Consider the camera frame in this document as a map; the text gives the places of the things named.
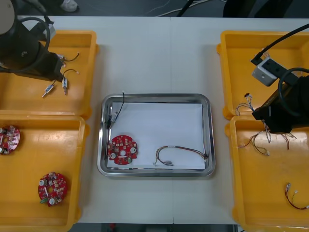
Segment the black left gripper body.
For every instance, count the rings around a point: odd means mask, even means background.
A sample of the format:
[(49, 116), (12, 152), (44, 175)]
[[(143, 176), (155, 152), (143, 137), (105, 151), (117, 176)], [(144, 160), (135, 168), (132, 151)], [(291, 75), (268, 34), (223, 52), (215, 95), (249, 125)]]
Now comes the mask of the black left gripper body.
[(60, 72), (62, 61), (56, 53), (49, 52), (38, 42), (39, 50), (36, 57), (36, 79), (50, 81), (50, 76)]

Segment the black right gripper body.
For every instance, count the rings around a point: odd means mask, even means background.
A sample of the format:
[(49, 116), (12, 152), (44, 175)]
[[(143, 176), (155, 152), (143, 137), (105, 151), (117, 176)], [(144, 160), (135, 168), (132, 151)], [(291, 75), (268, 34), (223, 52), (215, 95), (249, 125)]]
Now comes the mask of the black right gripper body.
[[(283, 99), (293, 112), (302, 114), (300, 97), (300, 80), (295, 85), (282, 85)], [(271, 133), (290, 133), (293, 129), (302, 127), (302, 116), (294, 116), (286, 110), (279, 98), (279, 92), (275, 91), (269, 99), (252, 113), (256, 120), (266, 123)]]

